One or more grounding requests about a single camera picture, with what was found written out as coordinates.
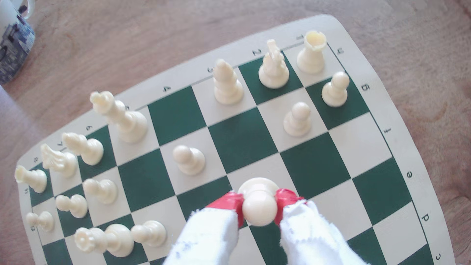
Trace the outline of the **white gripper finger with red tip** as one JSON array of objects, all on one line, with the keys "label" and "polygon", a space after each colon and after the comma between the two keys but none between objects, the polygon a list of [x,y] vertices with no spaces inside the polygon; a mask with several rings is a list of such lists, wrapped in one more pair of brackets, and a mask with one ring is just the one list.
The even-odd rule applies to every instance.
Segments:
[{"label": "white gripper finger with red tip", "polygon": [[366,265],[316,204],[289,189],[275,192],[280,245],[289,265]]},{"label": "white gripper finger with red tip", "polygon": [[230,191],[193,212],[164,265],[227,265],[244,224],[243,202]]}]

